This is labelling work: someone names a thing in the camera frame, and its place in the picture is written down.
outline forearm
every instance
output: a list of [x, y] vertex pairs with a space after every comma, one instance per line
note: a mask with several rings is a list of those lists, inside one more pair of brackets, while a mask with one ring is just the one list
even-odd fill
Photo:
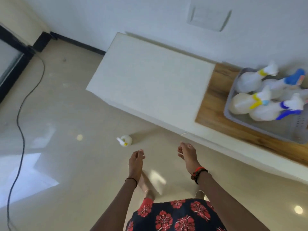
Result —
[[128, 206], [135, 188], [136, 182], [134, 180], [126, 180], [117, 196], [90, 231], [122, 231]]
[[228, 231], [269, 231], [251, 212], [229, 195], [207, 172], [201, 172], [198, 184], [211, 201]]

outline bracelet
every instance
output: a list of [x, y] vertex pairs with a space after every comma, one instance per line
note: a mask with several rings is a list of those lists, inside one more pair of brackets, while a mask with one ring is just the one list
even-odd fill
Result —
[[133, 177], [128, 177], [128, 178], [125, 179], [125, 181], [126, 181], [127, 179], [133, 179], [133, 180], [136, 182], [136, 187], [137, 187], [138, 182], [137, 182], [137, 180], [136, 180], [135, 178], [133, 178]]
[[191, 175], [191, 177], [190, 177], [192, 180], [194, 180], [194, 181], [196, 182], [197, 185], [199, 185], [198, 182], [197, 182], [197, 180], [198, 180], [198, 178], [199, 178], [199, 175], [200, 175], [200, 173], [203, 172], [203, 171], [206, 171], [207, 173], [209, 173], [204, 167], [198, 167], [198, 168], [195, 170], [195, 172], [194, 172], [194, 173]]

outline plastic bottle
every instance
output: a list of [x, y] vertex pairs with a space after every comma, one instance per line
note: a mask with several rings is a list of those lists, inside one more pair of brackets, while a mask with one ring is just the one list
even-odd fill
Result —
[[235, 85], [238, 93], [249, 93], [256, 91], [262, 84], [262, 79], [267, 76], [276, 76], [278, 74], [278, 66], [275, 62], [271, 62], [267, 67], [257, 72], [246, 72], [242, 74]]
[[245, 114], [251, 112], [259, 105], [267, 105], [271, 100], [271, 91], [269, 86], [265, 86], [264, 89], [253, 95], [246, 93], [239, 93], [232, 98], [229, 110], [233, 114]]
[[123, 135], [121, 138], [117, 138], [117, 140], [122, 147], [127, 147], [133, 142], [133, 139], [129, 135]]
[[308, 102], [308, 89], [300, 89], [299, 87], [296, 89], [285, 89], [283, 94], [278, 98], [279, 101], [289, 100], [294, 93], [299, 93], [300, 97], [306, 104]]
[[290, 114], [300, 114], [304, 109], [304, 102], [298, 93], [293, 94], [292, 98], [282, 102], [270, 101], [267, 106], [258, 106], [249, 116], [255, 121], [281, 120]]
[[294, 85], [301, 85], [305, 78], [305, 71], [303, 69], [298, 69], [293, 75], [288, 77], [276, 80], [273, 78], [266, 79], [262, 82], [260, 88], [258, 88], [255, 92], [262, 91], [262, 89], [269, 85], [272, 91], [272, 99], [277, 99], [282, 96], [284, 89], [294, 86]]

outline power cord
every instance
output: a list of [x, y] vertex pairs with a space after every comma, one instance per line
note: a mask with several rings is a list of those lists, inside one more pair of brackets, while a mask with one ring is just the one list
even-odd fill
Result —
[[20, 163], [19, 163], [19, 168], [18, 168], [18, 172], [17, 172], [17, 175], [16, 175], [16, 178], [11, 186], [11, 189], [10, 189], [10, 193], [9, 193], [9, 197], [7, 199], [7, 207], [6, 207], [6, 215], [7, 215], [7, 227], [9, 229], [9, 231], [12, 231], [10, 225], [12, 225], [14, 228], [14, 224], [12, 223], [11, 219], [10, 219], [10, 200], [11, 200], [11, 195], [12, 195], [12, 191], [13, 191], [13, 188], [15, 186], [15, 183], [20, 175], [20, 171], [21, 171], [21, 166], [22, 166], [22, 161], [23, 161], [23, 156], [25, 155], [25, 145], [26, 145], [26, 142], [25, 142], [25, 137], [21, 131], [21, 128], [20, 128], [20, 125], [19, 125], [19, 115], [20, 115], [20, 111], [21, 111], [21, 108], [24, 104], [24, 102], [26, 101], [26, 99], [28, 98], [28, 96], [38, 87], [38, 85], [41, 83], [43, 77], [44, 77], [44, 73], [45, 73], [45, 63], [44, 61], [36, 54], [34, 54], [34, 56], [38, 57], [42, 63], [43, 63], [43, 73], [42, 73], [42, 76], [41, 76], [41, 79], [39, 80], [39, 82], [37, 83], [37, 85], [28, 93], [28, 95], [26, 95], [26, 97], [23, 99], [20, 107], [19, 107], [19, 110], [18, 110], [18, 114], [17, 114], [17, 118], [16, 118], [16, 124], [17, 124], [17, 127], [20, 131], [20, 134], [21, 134], [21, 137], [22, 137], [22, 154], [21, 154], [21, 159], [20, 159]]

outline gray plastic tray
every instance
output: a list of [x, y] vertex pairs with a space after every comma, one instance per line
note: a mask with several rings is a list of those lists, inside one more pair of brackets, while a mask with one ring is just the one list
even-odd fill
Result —
[[308, 105], [304, 105], [304, 110], [300, 115], [290, 115], [282, 120], [257, 122], [248, 114], [235, 115], [228, 109], [231, 99], [238, 93], [235, 91], [235, 84], [238, 78], [245, 72], [256, 72], [252, 68], [243, 68], [235, 78], [225, 105], [224, 115], [229, 120], [251, 128], [255, 131], [269, 135], [279, 140], [305, 144], [308, 142]]

